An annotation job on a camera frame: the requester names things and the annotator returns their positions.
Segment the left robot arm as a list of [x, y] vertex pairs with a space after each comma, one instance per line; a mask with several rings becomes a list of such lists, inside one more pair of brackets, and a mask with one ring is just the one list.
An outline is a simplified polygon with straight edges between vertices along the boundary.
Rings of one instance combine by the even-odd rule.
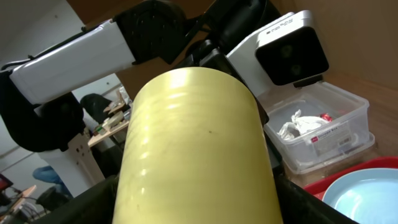
[[84, 130], [73, 90], [111, 73], [160, 58], [171, 68], [194, 67], [214, 49], [227, 54], [276, 20], [269, 1], [215, 1], [187, 19], [171, 1], [142, 1], [90, 29], [1, 69], [1, 118], [28, 151], [66, 151]]

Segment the light blue plate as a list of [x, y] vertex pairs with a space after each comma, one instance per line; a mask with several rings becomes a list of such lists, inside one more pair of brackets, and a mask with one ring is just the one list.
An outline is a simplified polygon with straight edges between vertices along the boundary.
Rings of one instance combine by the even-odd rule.
[[397, 224], [397, 169], [350, 172], [327, 188], [322, 201], [357, 223]]

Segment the white napkin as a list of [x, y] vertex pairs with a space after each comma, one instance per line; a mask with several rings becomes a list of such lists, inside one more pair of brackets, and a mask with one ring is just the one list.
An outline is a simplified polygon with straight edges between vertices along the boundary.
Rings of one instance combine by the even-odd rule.
[[319, 116], [301, 116], [301, 114], [302, 111], [297, 110], [291, 116], [291, 121], [286, 122], [281, 127], [277, 133], [281, 139], [293, 140], [330, 122]]

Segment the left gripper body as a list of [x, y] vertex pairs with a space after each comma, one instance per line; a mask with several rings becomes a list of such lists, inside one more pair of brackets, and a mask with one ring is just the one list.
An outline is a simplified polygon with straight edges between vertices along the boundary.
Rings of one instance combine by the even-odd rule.
[[226, 55], [255, 30], [278, 19], [281, 13], [270, 1], [238, 1], [220, 19], [207, 23], [210, 33], [189, 46], [185, 58], [174, 68], [206, 67], [242, 78]]

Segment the yellow plastic cup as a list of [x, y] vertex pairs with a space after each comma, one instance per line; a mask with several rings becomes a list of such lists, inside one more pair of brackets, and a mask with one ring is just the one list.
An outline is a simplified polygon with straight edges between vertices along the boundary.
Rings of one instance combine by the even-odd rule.
[[243, 83], [192, 67], [139, 91], [113, 222], [282, 222], [257, 104]]

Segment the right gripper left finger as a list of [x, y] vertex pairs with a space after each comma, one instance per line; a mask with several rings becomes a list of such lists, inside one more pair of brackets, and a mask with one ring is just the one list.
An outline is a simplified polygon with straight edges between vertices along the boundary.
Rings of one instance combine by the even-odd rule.
[[110, 224], [118, 182], [119, 176], [112, 175], [34, 223]]

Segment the red snack wrapper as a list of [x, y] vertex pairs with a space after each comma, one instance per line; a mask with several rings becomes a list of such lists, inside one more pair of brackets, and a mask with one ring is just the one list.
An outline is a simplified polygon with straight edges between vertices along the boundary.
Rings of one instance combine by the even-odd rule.
[[328, 122], [332, 122], [333, 118], [328, 114], [328, 113], [323, 113], [320, 115], [320, 117]]

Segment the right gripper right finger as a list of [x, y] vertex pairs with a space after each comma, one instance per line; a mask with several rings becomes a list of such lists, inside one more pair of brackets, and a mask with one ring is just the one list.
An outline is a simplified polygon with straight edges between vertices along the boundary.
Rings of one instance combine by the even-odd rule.
[[284, 223], [291, 224], [355, 224], [334, 208], [279, 175], [274, 177]]

